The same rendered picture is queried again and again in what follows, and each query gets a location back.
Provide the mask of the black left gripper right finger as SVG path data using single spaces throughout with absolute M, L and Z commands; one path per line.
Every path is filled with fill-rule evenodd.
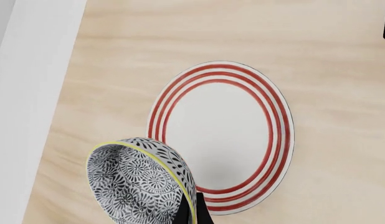
M 204 195 L 202 192 L 197 193 L 197 205 L 196 205 L 197 224 L 214 224 L 209 210 L 207 209 Z

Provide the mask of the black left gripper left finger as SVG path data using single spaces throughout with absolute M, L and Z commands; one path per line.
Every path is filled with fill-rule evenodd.
M 193 218 L 187 198 L 183 195 L 178 211 L 174 216 L 173 224 L 192 224 Z

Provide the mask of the white plate with red rings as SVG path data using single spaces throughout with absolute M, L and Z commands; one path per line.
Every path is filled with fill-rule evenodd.
M 258 70 L 230 61 L 200 63 L 168 82 L 146 135 L 182 156 L 213 215 L 247 210 L 272 194 L 295 143 L 280 90 Z

